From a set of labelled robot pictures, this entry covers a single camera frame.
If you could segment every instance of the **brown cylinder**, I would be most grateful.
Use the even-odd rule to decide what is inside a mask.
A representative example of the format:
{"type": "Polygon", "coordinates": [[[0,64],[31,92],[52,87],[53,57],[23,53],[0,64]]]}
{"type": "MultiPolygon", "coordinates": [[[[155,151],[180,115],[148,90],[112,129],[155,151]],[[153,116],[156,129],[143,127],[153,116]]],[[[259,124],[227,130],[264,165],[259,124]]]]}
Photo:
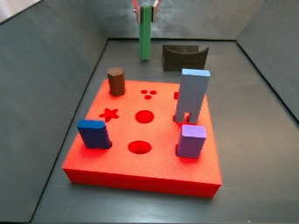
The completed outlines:
{"type": "Polygon", "coordinates": [[[120,96],[125,93],[125,76],[124,69],[120,67],[112,67],[107,71],[109,93],[113,96],[120,96]]]}

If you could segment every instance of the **gray floor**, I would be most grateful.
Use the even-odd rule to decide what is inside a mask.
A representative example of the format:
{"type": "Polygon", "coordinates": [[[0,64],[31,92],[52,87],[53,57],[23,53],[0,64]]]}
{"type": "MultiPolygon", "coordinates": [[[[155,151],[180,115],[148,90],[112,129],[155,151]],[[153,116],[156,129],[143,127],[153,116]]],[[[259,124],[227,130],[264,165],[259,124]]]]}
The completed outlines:
{"type": "Polygon", "coordinates": [[[298,222],[298,126],[235,42],[153,41],[139,60],[137,41],[108,41],[32,222],[298,222]],[[213,199],[73,185],[63,170],[76,121],[89,110],[111,67],[128,80],[179,83],[164,73],[163,44],[209,47],[208,97],[223,186],[213,199]]]}

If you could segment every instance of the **gray wall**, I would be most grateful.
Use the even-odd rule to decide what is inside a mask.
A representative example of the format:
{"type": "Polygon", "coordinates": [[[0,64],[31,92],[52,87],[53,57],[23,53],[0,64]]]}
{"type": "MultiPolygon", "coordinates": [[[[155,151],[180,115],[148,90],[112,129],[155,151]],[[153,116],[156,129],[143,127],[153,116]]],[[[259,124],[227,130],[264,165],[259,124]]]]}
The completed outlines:
{"type": "Polygon", "coordinates": [[[299,120],[299,1],[267,0],[237,43],[299,120]]]}
{"type": "MultiPolygon", "coordinates": [[[[132,1],[79,0],[91,20],[97,20],[109,38],[137,38],[139,25],[132,12],[132,1]]],[[[139,0],[152,5],[153,0],[139,0]]],[[[165,39],[236,40],[264,0],[164,0],[152,37],[165,39]]]]}
{"type": "Polygon", "coordinates": [[[29,221],[107,38],[72,1],[0,26],[0,221],[29,221]]]}

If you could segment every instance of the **small round hole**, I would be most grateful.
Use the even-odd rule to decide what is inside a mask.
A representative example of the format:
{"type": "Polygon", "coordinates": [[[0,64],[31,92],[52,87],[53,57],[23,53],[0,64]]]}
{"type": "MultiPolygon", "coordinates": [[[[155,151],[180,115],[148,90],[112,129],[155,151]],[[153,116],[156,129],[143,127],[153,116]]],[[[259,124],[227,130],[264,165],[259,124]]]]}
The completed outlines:
{"type": "Polygon", "coordinates": [[[135,154],[145,154],[152,149],[152,145],[145,141],[133,141],[127,148],[135,154]]]}
{"type": "Polygon", "coordinates": [[[149,123],[155,119],[155,114],[149,110],[140,110],[135,114],[135,119],[140,123],[149,123]]]}

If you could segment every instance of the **red shape sorter board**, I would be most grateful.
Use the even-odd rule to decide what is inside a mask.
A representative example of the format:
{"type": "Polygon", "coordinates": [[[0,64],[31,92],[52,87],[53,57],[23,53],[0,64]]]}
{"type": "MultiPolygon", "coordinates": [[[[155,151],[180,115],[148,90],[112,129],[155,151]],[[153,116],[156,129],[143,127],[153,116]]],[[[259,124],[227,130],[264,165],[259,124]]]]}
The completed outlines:
{"type": "Polygon", "coordinates": [[[112,147],[87,149],[77,134],[63,164],[72,183],[213,197],[221,178],[208,100],[196,124],[207,130],[200,157],[176,157],[183,125],[173,122],[177,91],[179,84],[127,80],[125,94],[115,97],[104,80],[87,119],[107,120],[112,147]]]}

